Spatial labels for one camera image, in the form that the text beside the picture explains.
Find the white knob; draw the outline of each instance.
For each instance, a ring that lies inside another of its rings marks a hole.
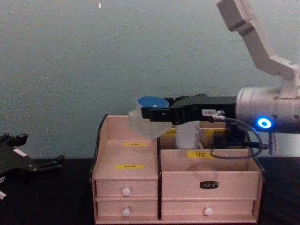
[[[205,213],[206,216],[211,216],[212,213],[213,213],[213,211],[212,211],[211,208],[206,208],[205,211],[204,211],[204,213]]]
[[[122,193],[124,196],[130,196],[131,190],[129,188],[124,188]]]
[[[122,215],[123,215],[124,217],[129,217],[129,216],[130,216],[130,210],[129,210],[129,208],[123,210]]]

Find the wooden compartment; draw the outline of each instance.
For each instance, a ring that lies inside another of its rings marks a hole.
[[[175,150],[175,130],[160,138],[162,219],[157,140],[134,134],[127,116],[107,116],[100,129],[92,170],[96,224],[217,224],[255,223],[258,218],[262,174],[252,159],[210,157],[214,132],[224,123],[201,123],[200,140],[206,150]],[[222,156],[247,156],[248,149],[216,150]],[[202,189],[200,182],[216,181],[218,188]],[[129,196],[123,190],[129,188]],[[206,216],[206,208],[213,215]],[[122,215],[130,209],[130,216]]]

